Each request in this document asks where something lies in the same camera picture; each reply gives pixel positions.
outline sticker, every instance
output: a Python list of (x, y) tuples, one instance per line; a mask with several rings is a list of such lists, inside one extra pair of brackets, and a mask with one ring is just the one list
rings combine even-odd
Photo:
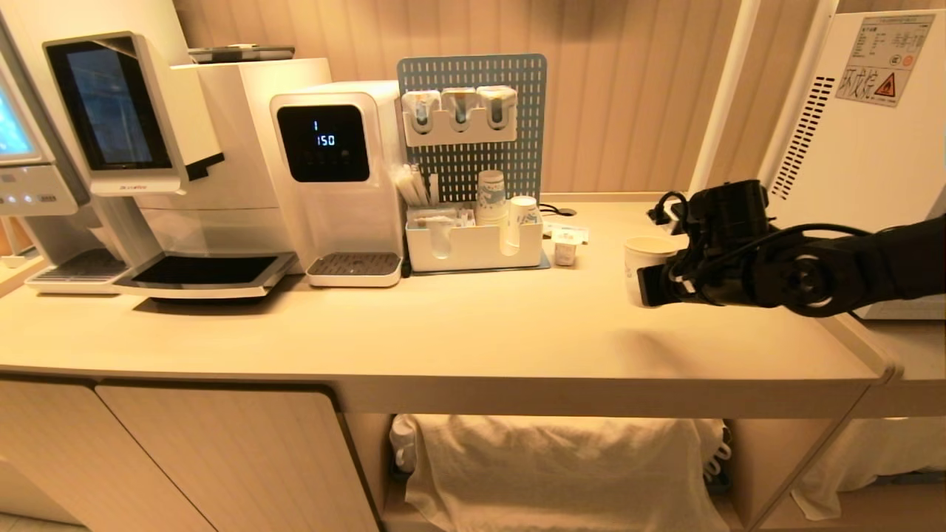
[(935, 19), (935, 14), (864, 19), (835, 96), (897, 107)]

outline digital display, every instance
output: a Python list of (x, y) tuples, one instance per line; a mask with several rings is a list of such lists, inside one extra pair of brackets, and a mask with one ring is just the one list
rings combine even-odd
[(46, 48), (92, 169), (171, 168), (131, 37)]
[(300, 183), (367, 181), (361, 111), (354, 105), (283, 107), (276, 112), (292, 178)]
[(0, 89), (0, 157), (29, 155), (33, 152), (33, 145), (10, 105), (7, 92)]

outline floor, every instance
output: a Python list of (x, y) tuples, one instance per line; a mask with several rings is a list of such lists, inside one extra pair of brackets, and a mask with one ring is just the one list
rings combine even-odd
[(0, 513), (0, 532), (89, 532), (89, 529)]

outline vent grille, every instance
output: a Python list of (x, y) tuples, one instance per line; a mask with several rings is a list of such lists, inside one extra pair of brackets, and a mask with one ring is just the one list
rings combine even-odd
[(779, 173), (772, 184), (771, 195), (783, 200), (788, 199), (788, 194), (792, 191), (792, 186), (801, 171), (801, 163), (804, 162), (805, 155), (812, 147), (818, 123), (824, 117), (828, 96), (834, 88), (834, 82), (834, 78), (815, 78), (815, 82), (812, 83), (812, 90), (809, 91), (805, 105), (798, 116), (798, 124), (792, 131), (788, 147), (785, 149), (785, 156), (779, 166)]

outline robotic arm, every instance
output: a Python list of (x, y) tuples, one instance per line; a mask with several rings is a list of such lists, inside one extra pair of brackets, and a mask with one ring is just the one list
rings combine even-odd
[[(665, 195), (648, 214), (670, 223), (665, 202), (676, 196), (675, 233), (690, 245), (665, 264), (638, 270), (641, 299), (669, 303), (779, 305), (823, 317), (892, 299), (946, 293), (946, 216), (876, 234), (830, 223), (779, 230), (765, 216), (759, 181), (708, 188), (686, 200)], [(849, 236), (818, 239), (805, 231)]]

